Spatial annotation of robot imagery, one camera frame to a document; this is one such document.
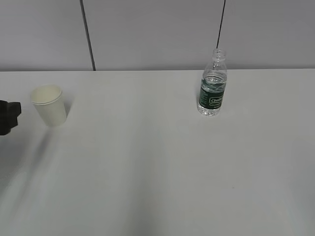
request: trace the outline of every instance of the water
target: water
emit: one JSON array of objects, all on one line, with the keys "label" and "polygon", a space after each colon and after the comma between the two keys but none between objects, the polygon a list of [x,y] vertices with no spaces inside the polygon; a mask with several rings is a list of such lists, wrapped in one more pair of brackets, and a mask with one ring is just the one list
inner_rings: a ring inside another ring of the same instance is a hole
[{"label": "water", "polygon": [[[225,71],[205,71],[202,75],[201,87],[206,92],[221,93],[224,92],[226,85],[226,73]],[[215,116],[219,113],[220,108],[207,109],[198,102],[198,111],[205,116]]]}]

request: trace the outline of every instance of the table surface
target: table surface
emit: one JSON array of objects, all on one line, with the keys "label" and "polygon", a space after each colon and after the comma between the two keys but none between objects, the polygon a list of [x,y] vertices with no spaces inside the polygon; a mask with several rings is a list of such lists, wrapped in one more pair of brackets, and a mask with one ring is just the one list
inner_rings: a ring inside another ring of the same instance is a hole
[{"label": "table surface", "polygon": [[[220,114],[202,71],[1,72],[22,103],[0,138],[2,236],[313,236],[315,70],[229,70]],[[62,87],[48,128],[29,100]]]}]

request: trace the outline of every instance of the paper cup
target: paper cup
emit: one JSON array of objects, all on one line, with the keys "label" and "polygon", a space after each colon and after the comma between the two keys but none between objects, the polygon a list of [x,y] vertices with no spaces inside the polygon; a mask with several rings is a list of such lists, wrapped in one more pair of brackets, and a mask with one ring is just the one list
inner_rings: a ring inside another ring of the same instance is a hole
[{"label": "paper cup", "polygon": [[62,94],[57,85],[43,85],[31,92],[31,102],[47,126],[58,126],[66,120]]}]

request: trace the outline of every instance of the clear plastic bottle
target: clear plastic bottle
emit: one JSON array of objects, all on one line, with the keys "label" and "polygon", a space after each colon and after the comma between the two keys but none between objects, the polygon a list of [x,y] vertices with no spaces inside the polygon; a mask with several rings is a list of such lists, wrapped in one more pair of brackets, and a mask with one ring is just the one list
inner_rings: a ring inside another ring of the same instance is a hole
[{"label": "clear plastic bottle", "polygon": [[219,113],[227,80],[225,51],[214,49],[212,61],[206,66],[201,80],[198,111],[205,116]]}]

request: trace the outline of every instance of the cup rim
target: cup rim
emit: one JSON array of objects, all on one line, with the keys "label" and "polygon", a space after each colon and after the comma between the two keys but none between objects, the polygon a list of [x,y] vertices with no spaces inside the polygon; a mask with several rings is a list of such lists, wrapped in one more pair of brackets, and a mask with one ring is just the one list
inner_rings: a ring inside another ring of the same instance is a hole
[{"label": "cup rim", "polygon": [[[57,96],[56,98],[54,98],[53,100],[49,101],[49,102],[34,102],[34,101],[32,101],[32,94],[33,94],[37,89],[40,89],[40,88],[43,88],[43,87],[46,87],[46,86],[55,86],[55,87],[57,87],[57,88],[59,89],[59,91],[60,91],[59,94],[58,94],[58,96]],[[62,93],[63,93],[63,91],[62,91],[62,89],[61,89],[58,85],[54,85],[54,84],[41,85],[41,86],[38,86],[38,87],[34,88],[34,90],[31,92],[31,95],[30,95],[30,97],[31,97],[31,102],[32,102],[32,104],[34,104],[34,105],[39,105],[39,106],[42,106],[42,105],[49,105],[49,104],[51,104],[51,103],[56,102],[56,101],[61,97]]]}]

